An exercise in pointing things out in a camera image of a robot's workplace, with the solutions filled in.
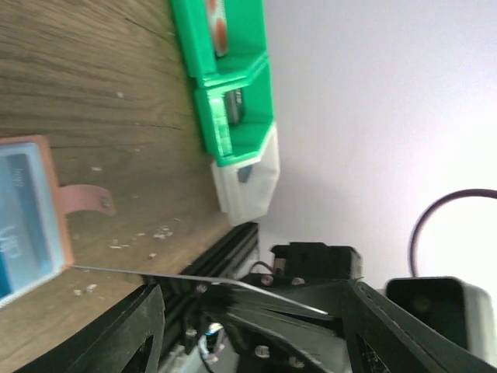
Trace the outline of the blue card in holder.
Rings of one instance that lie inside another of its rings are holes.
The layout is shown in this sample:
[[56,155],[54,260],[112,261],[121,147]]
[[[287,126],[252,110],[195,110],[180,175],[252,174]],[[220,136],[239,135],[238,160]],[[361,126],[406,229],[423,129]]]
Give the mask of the blue card in holder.
[[1,296],[51,272],[28,157],[1,158]]

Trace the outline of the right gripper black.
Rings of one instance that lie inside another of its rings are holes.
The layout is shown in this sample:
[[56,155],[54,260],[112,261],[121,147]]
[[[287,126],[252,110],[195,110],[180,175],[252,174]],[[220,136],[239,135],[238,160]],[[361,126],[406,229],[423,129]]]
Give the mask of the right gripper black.
[[291,242],[271,249],[273,272],[260,288],[217,282],[217,321],[240,372],[351,372],[349,289],[363,276],[351,246]]

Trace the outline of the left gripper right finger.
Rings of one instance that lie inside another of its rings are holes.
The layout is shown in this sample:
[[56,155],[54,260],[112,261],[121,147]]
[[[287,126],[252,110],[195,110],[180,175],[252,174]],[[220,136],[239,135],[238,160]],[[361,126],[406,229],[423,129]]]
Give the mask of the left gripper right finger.
[[370,370],[365,346],[391,372],[495,372],[360,281],[343,285],[343,324],[354,372]]

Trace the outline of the green plastic organizer tray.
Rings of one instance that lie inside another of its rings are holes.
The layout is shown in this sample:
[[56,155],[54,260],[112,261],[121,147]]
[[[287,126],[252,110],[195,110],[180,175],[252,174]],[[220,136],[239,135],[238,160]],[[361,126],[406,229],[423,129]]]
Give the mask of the green plastic organizer tray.
[[[257,156],[276,122],[271,70],[261,1],[224,1],[229,51],[214,52],[205,1],[171,3],[186,69],[196,81],[194,102],[207,153],[218,166],[229,166]],[[245,117],[228,123],[226,92],[243,90]]]

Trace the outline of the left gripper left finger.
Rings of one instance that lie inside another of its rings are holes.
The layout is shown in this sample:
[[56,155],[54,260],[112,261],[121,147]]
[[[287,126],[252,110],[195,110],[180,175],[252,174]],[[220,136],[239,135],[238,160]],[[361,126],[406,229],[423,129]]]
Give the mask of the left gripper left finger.
[[19,372],[156,372],[165,330],[157,284],[142,285]]

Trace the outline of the black card in tray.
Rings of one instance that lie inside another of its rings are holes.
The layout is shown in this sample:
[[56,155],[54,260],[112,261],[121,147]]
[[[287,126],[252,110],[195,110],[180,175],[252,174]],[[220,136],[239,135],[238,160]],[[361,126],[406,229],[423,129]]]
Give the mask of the black card in tray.
[[224,95],[224,106],[228,123],[230,125],[240,124],[245,117],[243,90],[239,88],[226,92]]

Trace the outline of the red white card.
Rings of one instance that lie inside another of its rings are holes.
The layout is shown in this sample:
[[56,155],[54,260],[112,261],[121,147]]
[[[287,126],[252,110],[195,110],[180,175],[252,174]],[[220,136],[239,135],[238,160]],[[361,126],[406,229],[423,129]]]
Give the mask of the red white card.
[[228,21],[223,0],[206,0],[207,22],[214,52],[222,58],[229,51]]

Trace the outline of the grey plastic bin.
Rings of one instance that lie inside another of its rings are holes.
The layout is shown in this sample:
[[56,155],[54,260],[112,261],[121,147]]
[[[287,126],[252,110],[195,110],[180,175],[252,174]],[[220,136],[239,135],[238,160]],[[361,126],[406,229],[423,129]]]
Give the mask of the grey plastic bin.
[[[253,165],[252,175],[247,183],[239,183],[238,170],[247,165]],[[221,212],[228,216],[231,226],[265,216],[280,177],[276,122],[271,123],[257,156],[229,166],[212,162],[210,168]]]

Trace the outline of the black card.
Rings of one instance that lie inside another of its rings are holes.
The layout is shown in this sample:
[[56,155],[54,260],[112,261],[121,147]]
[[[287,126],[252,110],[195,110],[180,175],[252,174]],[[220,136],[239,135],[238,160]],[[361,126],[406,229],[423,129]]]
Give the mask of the black card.
[[246,284],[242,281],[230,279],[230,278],[222,278],[222,277],[203,277],[203,276],[193,276],[193,275],[185,275],[185,274],[153,274],[148,272],[140,272],[137,270],[121,270],[121,269],[111,269],[111,268],[103,268],[103,267],[89,267],[89,266],[81,266],[81,265],[71,265],[71,268],[78,270],[94,270],[94,271],[105,271],[112,272],[118,274],[132,274],[140,276],[142,279],[145,278],[155,278],[161,280],[169,280],[169,281],[186,281],[187,283],[195,283],[199,288],[200,292],[204,293],[207,290],[209,285],[231,285],[238,288],[244,288],[246,290],[253,291],[255,293],[268,296],[270,298],[277,299],[289,305],[297,306],[298,308],[305,309],[319,315],[329,316],[329,313],[312,307],[310,305],[305,305],[304,303],[297,302],[295,300],[286,298],[282,295],[275,294],[271,291],[267,291],[263,288],[258,288],[251,284]]
[[228,123],[230,125],[240,124],[245,117],[243,90],[239,88],[226,92],[224,95],[224,106]]

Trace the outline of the blue card in bin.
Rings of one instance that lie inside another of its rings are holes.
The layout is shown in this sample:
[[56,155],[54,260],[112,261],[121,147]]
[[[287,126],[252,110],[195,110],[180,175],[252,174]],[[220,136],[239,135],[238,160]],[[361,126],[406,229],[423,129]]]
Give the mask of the blue card in bin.
[[253,165],[247,165],[238,170],[239,183],[247,183],[252,175]]

